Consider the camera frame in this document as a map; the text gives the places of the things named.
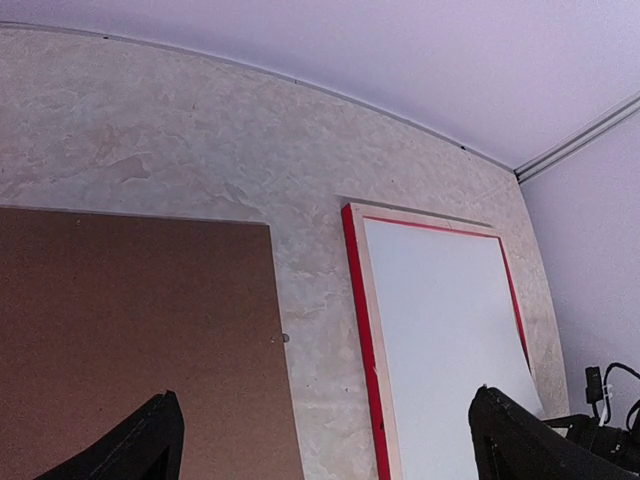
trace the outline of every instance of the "brown cork board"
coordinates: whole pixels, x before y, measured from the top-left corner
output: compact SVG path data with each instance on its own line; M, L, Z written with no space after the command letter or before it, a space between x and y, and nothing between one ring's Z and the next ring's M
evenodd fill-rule
M182 480L303 478L264 225L0 209L0 389L2 479L166 389Z

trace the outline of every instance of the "wall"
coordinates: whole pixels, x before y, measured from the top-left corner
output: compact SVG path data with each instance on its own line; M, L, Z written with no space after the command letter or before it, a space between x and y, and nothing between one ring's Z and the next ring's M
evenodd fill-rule
M564 413L553 308L511 173L361 106L209 58L14 29L0 29L0 51L0 204L271 225L308 479L375 478L345 198L500 230L543 404Z
M585 367L621 361L640 369L639 132L636 115L522 186L576 412L590 412ZM625 373L610 378L613 420L620 424L640 397L640 385Z

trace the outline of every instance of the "ceiling trim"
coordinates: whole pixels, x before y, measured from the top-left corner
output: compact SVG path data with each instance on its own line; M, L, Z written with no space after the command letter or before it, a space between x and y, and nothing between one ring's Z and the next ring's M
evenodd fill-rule
M557 165L573 153L585 147L596 138L615 128L627 118L640 111L640 92L620 102L606 111L581 130L564 139L555 147L515 169L519 184L536 177L545 170Z
M506 170L507 172L510 173L514 173L513 169L509 168L507 165L505 165L502 162L499 162L498 160L489 157L488 155L485 155L482 152L479 152L477 150L475 150L474 148L468 147L466 145L462 145L460 142L454 140L453 138L447 137L446 135L443 135L435 130L431 130L430 128L427 128L423 125L420 125L418 123L415 123L411 120L408 120L406 118L403 118L399 115L396 115L394 113L388 112L386 110L382 110L381 108L375 107L373 105L370 105L368 103L365 103L361 100L349 97L347 95L343 95L341 93L337 93L331 90L328 90L326 88L323 87L319 87L318 85L314 85L312 83L308 83L305 82L303 80L298 80L296 78L293 77L288 77L286 75L282 75L279 73L275 73L275 72L271 72L269 70L265 70L263 68L259 68L259 67L255 67L253 65L248 65L248 64L244 64L241 62L236 62L234 60L230 60L228 58L224 58L224 57L217 57L215 55L210 55L204 52L200 52L200 51L196 51L196 50L188 50L185 48L179 48L179 47L173 47L171 45L165 45L162 43L155 43L155 42L147 42L144 40L137 40L134 38L128 38L128 37L120 37L117 35L111 35L108 33L99 33L99 32L90 32L87 30L75 30L75 29L71 29L71 28L62 28L62 27L49 27L47 25L38 25L38 24L31 24L31 23L16 23L16 22L6 22L6 21L2 21L0 20L0 29L13 29L13 30L35 30L35 31L43 31L43 32L51 32L51 33L64 33L67 35L81 35L81 36L85 36L85 37L93 37L93 38L102 38L105 40L115 40L115 41L119 41L119 42L124 42L124 43L132 43L134 45L141 45L141 46L147 46L147 47L153 47L153 48L159 48L161 50L168 50L171 52L177 52L177 53L184 53L187 55L195 55L198 57L204 57L204 58L208 58L210 60L215 60L218 62L223 62L226 63L228 65L234 65L237 67L242 67L242 68L246 68L249 70L253 70L254 72L258 72L258 73L262 73L265 75L269 75L275 78L279 78L280 80L284 80L286 82L289 83L294 83L296 85L302 85L304 87L307 88L311 88L313 90L316 90L318 92L324 93L326 95L330 95L334 98L338 98L340 100L343 100L345 102L349 102L349 103L353 103L355 105L358 105L359 107L363 107L366 108L367 110L370 110L372 112L378 113L380 115L383 115L387 118L391 118L397 122L400 122L404 125L407 125L408 127L412 127L415 128L417 130L420 130L424 133L427 133L428 135L431 135L432 137L435 137L439 140L442 140L450 145L453 145L454 147L460 148L461 150L464 150L465 152L468 152L486 162L489 162L493 165L495 165L496 167L499 167L503 170Z

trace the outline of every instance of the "metal ceiling rail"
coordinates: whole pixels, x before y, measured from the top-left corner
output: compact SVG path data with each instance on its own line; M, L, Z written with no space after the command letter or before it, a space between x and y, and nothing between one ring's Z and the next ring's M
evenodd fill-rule
M603 113L582 130L577 131L555 147L525 163L523 166L516 168L514 172L518 183L522 184L527 180L531 180L548 168L557 165L558 162L577 152L603 133L611 130L635 113L638 113L638 111L640 111L640 92Z

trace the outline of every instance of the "wooden frame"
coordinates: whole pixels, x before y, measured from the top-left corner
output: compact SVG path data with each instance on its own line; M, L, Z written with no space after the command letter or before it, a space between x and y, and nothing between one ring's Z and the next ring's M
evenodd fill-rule
M382 323L364 220L374 219L462 235L496 238L502 251L517 329L528 362L520 309L502 239L492 228L426 214L358 203L347 204L342 209L342 218L369 394L378 475L381 480L402 480L402 464L391 395L389 366L385 354Z

